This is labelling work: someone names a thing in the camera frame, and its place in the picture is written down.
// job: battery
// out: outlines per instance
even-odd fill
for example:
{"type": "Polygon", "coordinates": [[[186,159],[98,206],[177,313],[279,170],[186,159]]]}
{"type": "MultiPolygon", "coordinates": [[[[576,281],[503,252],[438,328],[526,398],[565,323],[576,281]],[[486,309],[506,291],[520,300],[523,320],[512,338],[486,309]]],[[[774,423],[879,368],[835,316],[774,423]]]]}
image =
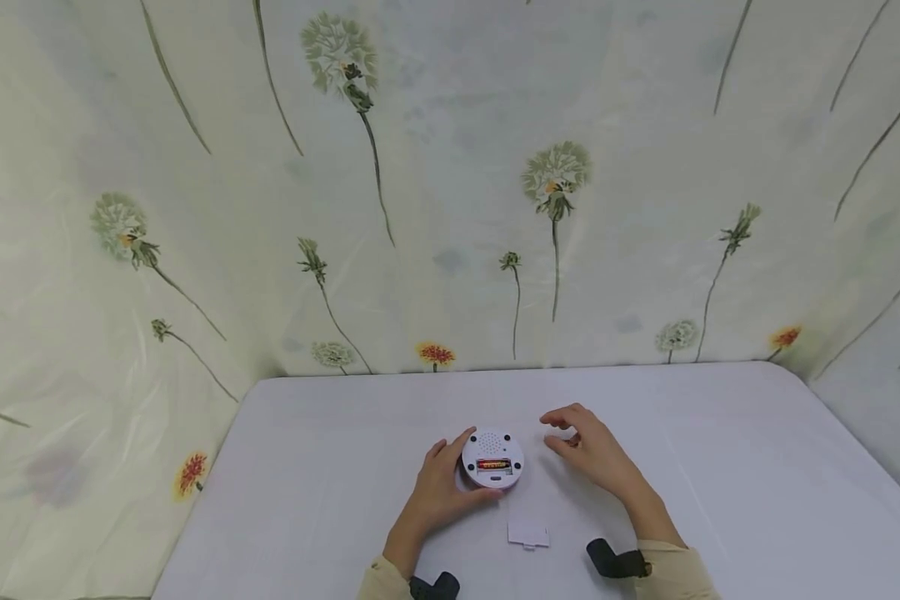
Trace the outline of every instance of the battery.
{"type": "Polygon", "coordinates": [[[479,470],[511,470],[511,461],[508,458],[489,458],[477,460],[479,470]]]}

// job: red flower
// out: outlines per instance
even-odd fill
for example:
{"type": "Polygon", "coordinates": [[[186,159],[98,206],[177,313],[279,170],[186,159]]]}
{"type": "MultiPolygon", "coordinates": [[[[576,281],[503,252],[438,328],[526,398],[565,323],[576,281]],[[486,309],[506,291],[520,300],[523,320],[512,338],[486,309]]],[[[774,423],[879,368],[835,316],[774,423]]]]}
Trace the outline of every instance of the red flower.
{"type": "Polygon", "coordinates": [[[417,344],[417,354],[420,360],[428,365],[448,366],[457,360],[457,355],[448,347],[440,346],[435,342],[420,342],[417,344]]]}
{"type": "Polygon", "coordinates": [[[200,480],[206,473],[208,473],[208,455],[203,452],[194,452],[188,456],[177,472],[177,479],[173,481],[173,499],[188,498],[193,493],[193,488],[203,490],[200,480]]]}
{"type": "Polygon", "coordinates": [[[777,350],[790,348],[797,341],[803,327],[785,327],[770,337],[770,347],[777,350]]]}

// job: curtain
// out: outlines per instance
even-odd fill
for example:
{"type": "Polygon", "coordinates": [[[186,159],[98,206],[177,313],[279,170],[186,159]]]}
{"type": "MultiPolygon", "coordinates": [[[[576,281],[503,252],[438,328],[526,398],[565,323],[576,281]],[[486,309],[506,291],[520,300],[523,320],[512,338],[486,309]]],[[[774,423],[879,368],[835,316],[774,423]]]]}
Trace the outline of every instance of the curtain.
{"type": "Polygon", "coordinates": [[[732,360],[900,482],[900,1],[0,2],[1,600],[147,598],[260,378],[732,360]]]}

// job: white round device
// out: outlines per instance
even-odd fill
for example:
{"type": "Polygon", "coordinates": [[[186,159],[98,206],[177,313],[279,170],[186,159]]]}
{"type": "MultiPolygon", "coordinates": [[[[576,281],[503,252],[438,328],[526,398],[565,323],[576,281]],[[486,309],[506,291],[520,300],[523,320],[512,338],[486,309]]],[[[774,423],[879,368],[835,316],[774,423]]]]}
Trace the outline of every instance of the white round device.
{"type": "Polygon", "coordinates": [[[463,444],[463,472],[482,488],[506,490],[525,468],[520,444],[505,431],[477,429],[463,444]]]}

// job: black wrist strap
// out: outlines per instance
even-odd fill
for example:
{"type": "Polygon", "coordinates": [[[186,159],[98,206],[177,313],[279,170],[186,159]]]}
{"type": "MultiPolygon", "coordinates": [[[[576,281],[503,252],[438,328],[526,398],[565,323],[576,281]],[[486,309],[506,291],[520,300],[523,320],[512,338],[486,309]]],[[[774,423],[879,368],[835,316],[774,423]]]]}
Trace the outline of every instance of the black wrist strap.
{"type": "Polygon", "coordinates": [[[587,554],[597,573],[609,579],[626,579],[628,577],[646,577],[650,575],[643,552],[631,550],[623,554],[615,554],[610,544],[602,537],[587,544],[587,554]]]}
{"type": "Polygon", "coordinates": [[[456,600],[458,593],[460,582],[446,571],[440,573],[432,586],[418,577],[410,578],[410,595],[413,600],[456,600]]]}

